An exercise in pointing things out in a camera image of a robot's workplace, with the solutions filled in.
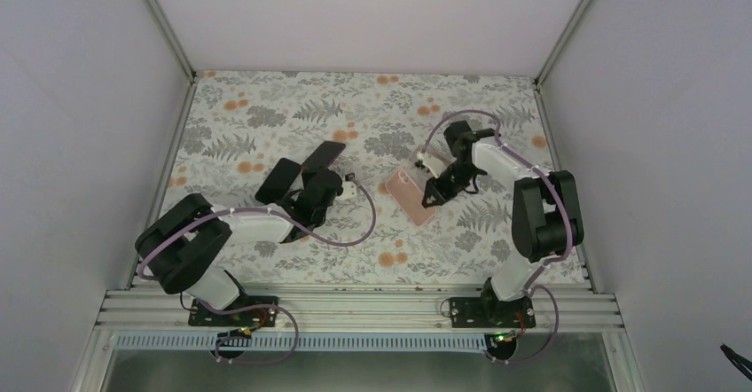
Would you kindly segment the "black bare phone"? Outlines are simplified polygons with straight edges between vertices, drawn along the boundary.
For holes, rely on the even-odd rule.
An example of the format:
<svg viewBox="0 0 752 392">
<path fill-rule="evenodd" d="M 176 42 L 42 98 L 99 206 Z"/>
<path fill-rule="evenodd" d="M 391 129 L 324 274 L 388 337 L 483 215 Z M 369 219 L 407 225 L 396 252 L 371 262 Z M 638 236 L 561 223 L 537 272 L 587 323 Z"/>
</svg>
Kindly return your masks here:
<svg viewBox="0 0 752 392">
<path fill-rule="evenodd" d="M 345 148 L 346 145 L 341 142 L 323 142 L 302 163 L 302 171 L 328 168 L 343 153 Z"/>
<path fill-rule="evenodd" d="M 281 158 L 256 191 L 254 198 L 263 205 L 282 200 L 302 171 L 302 166 L 287 158 Z"/>
</svg>

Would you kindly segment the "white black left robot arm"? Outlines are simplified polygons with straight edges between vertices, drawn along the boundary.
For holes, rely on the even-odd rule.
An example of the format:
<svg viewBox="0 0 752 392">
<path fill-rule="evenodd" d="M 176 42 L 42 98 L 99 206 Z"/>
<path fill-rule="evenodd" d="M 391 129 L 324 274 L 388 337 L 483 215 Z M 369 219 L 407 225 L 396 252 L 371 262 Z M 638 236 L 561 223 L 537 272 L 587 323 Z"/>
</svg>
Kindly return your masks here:
<svg viewBox="0 0 752 392">
<path fill-rule="evenodd" d="M 180 200 L 136 240 L 138 276 L 155 280 L 166 294 L 189 294 L 224 325 L 247 313 L 246 294 L 215 259 L 229 245 L 285 244 L 322 226 L 336 200 L 356 195 L 352 176 L 319 169 L 303 176 L 300 190 L 258 208 L 224 208 L 200 193 Z"/>
</svg>

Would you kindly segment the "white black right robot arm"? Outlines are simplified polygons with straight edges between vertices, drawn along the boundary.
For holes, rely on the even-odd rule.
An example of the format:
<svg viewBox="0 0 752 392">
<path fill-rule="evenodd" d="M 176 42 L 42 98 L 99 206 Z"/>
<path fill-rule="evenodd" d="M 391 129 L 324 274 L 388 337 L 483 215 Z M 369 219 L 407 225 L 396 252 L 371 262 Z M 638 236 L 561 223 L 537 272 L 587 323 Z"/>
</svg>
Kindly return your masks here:
<svg viewBox="0 0 752 392">
<path fill-rule="evenodd" d="M 502 142 L 498 129 L 472 129 L 468 122 L 451 123 L 443 132 L 453 157 L 446 164 L 417 153 L 416 164 L 427 170 L 421 204 L 441 206 L 474 185 L 478 176 L 513 180 L 511 233 L 514 250 L 486 280 L 480 297 L 482 321 L 501 327 L 521 318 L 533 284 L 544 269 L 568 258 L 584 240 L 575 177 L 567 170 L 544 172 Z"/>
</svg>

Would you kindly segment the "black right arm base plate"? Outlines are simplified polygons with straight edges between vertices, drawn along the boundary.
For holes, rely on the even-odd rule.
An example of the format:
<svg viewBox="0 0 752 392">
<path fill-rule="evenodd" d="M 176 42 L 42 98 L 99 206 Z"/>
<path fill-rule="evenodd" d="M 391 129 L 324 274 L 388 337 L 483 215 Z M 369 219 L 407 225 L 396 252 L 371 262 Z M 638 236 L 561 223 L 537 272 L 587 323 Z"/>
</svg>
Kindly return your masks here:
<svg viewBox="0 0 752 392">
<path fill-rule="evenodd" d="M 452 297 L 449 314 L 453 328 L 534 328 L 537 326 L 528 297 L 511 302 L 481 297 Z"/>
</svg>

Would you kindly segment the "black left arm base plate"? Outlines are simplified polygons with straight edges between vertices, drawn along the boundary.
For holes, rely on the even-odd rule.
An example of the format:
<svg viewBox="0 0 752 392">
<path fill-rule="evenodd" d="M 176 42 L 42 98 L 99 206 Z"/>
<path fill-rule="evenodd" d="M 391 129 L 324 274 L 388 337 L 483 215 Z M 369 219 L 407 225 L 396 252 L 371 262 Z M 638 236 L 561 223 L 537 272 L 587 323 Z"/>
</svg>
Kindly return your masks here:
<svg viewBox="0 0 752 392">
<path fill-rule="evenodd" d="M 272 304 L 278 304 L 277 296 L 240 296 L 225 309 L 230 314 L 219 315 L 194 299 L 187 323 L 190 326 L 211 327 L 273 327 L 276 322 L 276 311 L 273 310 L 271 314 L 268 312 L 268 305 Z"/>
</svg>

